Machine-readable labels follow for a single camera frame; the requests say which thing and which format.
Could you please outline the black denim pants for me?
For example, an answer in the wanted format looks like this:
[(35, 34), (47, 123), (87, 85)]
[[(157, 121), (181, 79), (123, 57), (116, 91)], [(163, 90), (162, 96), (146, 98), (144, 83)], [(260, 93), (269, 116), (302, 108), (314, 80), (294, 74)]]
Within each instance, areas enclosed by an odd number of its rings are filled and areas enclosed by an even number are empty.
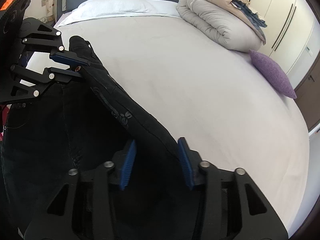
[[(73, 36), (69, 49), (89, 61), (71, 67), (81, 77), (9, 110), (1, 165), (10, 215), (2, 219), (24, 236), (69, 170), (93, 170), (133, 140), (129, 183), (110, 187), (114, 239), (191, 239), (199, 200), (185, 184), (177, 141), (112, 79), (88, 41)], [(92, 189), (81, 183), (76, 195), (78, 239), (93, 239)]]

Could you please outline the white pillow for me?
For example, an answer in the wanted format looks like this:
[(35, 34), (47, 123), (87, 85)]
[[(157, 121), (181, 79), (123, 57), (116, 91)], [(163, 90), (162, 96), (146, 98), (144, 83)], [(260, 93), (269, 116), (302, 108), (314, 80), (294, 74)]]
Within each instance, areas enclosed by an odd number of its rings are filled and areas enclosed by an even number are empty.
[(180, 15), (176, 2), (165, 0), (87, 0), (61, 16), (57, 27), (76, 22), (114, 17), (174, 17)]

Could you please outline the white bed with sheet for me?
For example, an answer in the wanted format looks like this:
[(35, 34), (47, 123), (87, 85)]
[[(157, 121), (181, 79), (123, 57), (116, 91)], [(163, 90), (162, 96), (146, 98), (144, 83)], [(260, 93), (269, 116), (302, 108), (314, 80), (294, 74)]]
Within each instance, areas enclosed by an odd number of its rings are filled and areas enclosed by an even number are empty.
[(116, 17), (59, 27), (91, 42), (103, 66), (177, 141), (217, 167), (243, 167), (289, 230), (302, 202), (308, 132), (292, 98), (248, 54), (210, 41), (182, 19)]

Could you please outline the purple cushion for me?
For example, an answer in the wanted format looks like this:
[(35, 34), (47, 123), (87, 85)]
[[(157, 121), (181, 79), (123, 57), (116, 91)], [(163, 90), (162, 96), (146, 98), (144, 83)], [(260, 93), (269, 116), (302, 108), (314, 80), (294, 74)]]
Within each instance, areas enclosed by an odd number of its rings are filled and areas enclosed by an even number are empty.
[(289, 78), (279, 64), (270, 57), (255, 50), (250, 50), (249, 55), (253, 66), (255, 66), (276, 91), (288, 98), (297, 98)]

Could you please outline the folded grey beige duvet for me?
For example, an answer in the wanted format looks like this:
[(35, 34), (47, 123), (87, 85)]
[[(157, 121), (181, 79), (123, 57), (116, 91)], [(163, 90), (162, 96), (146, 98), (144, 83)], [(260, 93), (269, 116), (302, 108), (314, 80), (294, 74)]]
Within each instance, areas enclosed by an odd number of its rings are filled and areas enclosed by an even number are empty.
[[(240, 1), (257, 12), (249, 6), (248, 0)], [(186, 22), (228, 50), (244, 53), (259, 50), (266, 44), (264, 28), (254, 27), (231, 2), (232, 0), (179, 0), (176, 9)]]

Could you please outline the cream wardrobe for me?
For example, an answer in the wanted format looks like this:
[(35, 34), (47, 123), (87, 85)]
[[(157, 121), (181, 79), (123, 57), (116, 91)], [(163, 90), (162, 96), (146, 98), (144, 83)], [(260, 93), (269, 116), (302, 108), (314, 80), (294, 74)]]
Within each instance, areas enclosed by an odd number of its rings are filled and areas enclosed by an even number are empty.
[(293, 88), (319, 54), (319, 22), (306, 0), (248, 0), (266, 21), (260, 52), (276, 61)]

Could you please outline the folded blue clothes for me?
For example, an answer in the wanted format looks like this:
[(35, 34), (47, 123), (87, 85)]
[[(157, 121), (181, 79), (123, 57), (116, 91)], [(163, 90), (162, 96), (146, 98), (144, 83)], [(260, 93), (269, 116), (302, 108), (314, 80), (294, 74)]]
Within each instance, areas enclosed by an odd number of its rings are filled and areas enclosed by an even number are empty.
[(236, 8), (238, 8), (247, 18), (248, 20), (253, 24), (256, 28), (266, 28), (267, 24), (266, 22), (261, 19), (257, 12), (253, 12), (246, 3), (240, 1), (240, 0), (232, 0), (232, 5), (234, 5)]

